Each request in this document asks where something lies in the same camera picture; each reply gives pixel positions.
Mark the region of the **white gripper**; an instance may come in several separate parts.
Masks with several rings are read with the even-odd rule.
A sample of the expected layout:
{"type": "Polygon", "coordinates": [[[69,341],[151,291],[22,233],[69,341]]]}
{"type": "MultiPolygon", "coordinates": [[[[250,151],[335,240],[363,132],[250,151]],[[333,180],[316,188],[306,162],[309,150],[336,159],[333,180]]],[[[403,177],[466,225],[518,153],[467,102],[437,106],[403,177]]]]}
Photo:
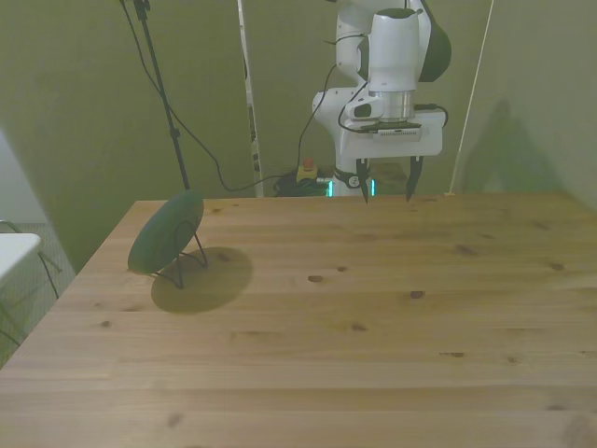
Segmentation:
{"type": "Polygon", "coordinates": [[[423,171],[423,157],[436,156],[443,148],[443,111],[417,112],[412,120],[420,127],[414,129],[379,131],[375,133],[340,132],[339,154],[355,162],[359,188],[365,203],[369,190],[368,159],[410,158],[410,175],[405,196],[409,202],[415,193],[423,171]]]}

